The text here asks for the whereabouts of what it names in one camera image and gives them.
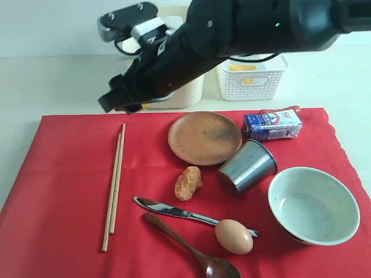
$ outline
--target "table surface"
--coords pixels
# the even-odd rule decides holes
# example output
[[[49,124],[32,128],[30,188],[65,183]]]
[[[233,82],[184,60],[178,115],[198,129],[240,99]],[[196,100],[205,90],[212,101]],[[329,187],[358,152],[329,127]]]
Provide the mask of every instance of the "table surface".
[[[324,52],[287,53],[289,68],[277,96],[268,101],[224,101],[216,71],[205,75],[200,102],[184,109],[148,112],[228,111],[324,107],[336,135],[369,195],[371,47],[333,47]],[[0,59],[0,207],[3,206],[42,115],[101,114],[97,99],[109,79],[131,62],[121,56]]]

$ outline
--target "spoon handle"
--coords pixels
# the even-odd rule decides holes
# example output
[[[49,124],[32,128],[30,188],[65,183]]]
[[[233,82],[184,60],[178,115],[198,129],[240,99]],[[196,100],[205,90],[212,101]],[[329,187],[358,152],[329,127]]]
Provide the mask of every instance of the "spoon handle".
[[[190,244],[186,242],[186,240],[183,239],[182,236],[180,236],[177,232],[175,232],[168,224],[166,224],[161,218],[159,218],[154,213],[145,213],[144,218],[148,222],[154,224],[161,231],[171,236],[175,241],[177,241],[179,244],[181,244],[184,248],[186,248],[193,254],[200,253],[198,250],[190,246]]]

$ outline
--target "metal cup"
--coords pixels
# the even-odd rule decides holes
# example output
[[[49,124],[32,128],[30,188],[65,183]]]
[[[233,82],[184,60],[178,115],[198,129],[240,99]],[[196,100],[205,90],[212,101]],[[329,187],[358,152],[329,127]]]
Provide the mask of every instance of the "metal cup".
[[[267,148],[248,139],[218,170],[220,179],[234,194],[242,194],[277,172],[277,163]]]

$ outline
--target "basket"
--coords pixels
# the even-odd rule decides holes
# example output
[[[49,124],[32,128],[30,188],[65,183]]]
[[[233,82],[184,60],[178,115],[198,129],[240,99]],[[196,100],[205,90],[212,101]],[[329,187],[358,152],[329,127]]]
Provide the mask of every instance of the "basket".
[[[261,55],[252,55],[246,59],[257,60]],[[253,71],[230,71],[230,65],[255,65]],[[216,67],[221,95],[228,101],[236,100],[271,100],[282,79],[288,64],[279,55],[263,63],[242,63],[226,60]]]

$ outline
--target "wooden chopstick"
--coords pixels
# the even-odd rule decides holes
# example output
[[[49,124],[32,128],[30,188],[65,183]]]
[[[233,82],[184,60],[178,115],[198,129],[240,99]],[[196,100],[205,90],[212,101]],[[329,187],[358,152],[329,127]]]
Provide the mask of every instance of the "wooden chopstick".
[[[104,228],[104,238],[103,238],[103,246],[102,246],[102,251],[104,251],[104,252],[106,252],[107,249],[108,249],[108,232],[110,230],[110,222],[111,222],[111,215],[112,215],[112,203],[113,203],[113,200],[114,200],[114,191],[115,191],[115,183],[116,183],[116,174],[117,174],[117,164],[118,164],[120,142],[121,142],[121,133],[117,138],[115,162],[114,162],[114,169],[113,169],[112,180],[111,180],[110,198],[108,200],[106,227]]]
[[[125,138],[125,124],[122,125],[122,133],[121,133],[121,142],[120,142],[120,149],[118,154],[118,163],[117,163],[117,171],[116,171],[116,180],[115,180],[115,190],[114,190],[114,200],[112,204],[112,214],[111,214],[111,221],[110,221],[110,234],[115,232],[115,223],[116,223],[116,212],[117,212],[117,201],[118,201],[118,192],[120,189],[120,178],[121,178],[121,167],[122,167],[122,153],[123,153],[123,144]]]

